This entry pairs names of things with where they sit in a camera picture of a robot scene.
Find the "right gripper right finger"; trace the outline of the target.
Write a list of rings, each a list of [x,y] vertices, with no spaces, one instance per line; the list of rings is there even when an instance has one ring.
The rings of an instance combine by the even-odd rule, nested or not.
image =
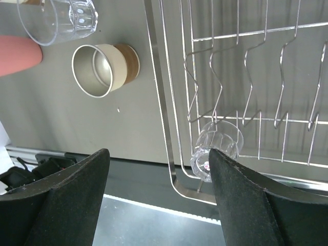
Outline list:
[[[327,197],[284,185],[219,150],[210,173],[226,245],[327,245]]]

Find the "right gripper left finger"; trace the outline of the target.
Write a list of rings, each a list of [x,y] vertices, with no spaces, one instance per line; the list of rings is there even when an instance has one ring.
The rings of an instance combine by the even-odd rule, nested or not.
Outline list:
[[[1,195],[1,245],[92,245],[110,152]]]

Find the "small clear plastic cup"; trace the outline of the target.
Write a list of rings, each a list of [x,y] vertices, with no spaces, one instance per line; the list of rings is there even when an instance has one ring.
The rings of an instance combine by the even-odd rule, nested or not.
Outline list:
[[[211,182],[209,153],[216,149],[236,159],[244,144],[239,128],[226,120],[208,122],[201,129],[190,159],[193,174],[204,182]]]

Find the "pink plastic cup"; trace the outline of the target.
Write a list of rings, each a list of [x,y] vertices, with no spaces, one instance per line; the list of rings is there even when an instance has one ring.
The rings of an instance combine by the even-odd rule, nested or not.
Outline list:
[[[42,50],[32,39],[1,35],[1,76],[32,68],[42,60]]]

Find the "large clear plastic tumbler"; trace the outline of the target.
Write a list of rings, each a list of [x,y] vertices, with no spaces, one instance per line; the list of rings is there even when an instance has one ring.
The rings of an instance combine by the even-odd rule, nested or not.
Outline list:
[[[85,38],[96,31],[98,12],[92,1],[17,1],[24,30],[36,43],[50,46]]]

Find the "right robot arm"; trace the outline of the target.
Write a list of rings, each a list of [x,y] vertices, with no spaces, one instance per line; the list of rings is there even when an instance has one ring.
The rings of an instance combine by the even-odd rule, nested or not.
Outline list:
[[[214,210],[219,225],[201,235],[169,217],[147,219],[136,210],[123,220],[117,210],[105,214],[109,178],[119,170],[123,183],[143,175],[150,194],[161,167],[124,164],[101,149],[70,166],[51,163],[42,174],[12,167],[1,175],[7,192],[1,196],[1,245],[91,245],[102,219],[107,245],[119,236],[138,245],[182,245],[200,240],[217,245],[327,245],[327,197],[275,181],[217,150],[210,151]]]

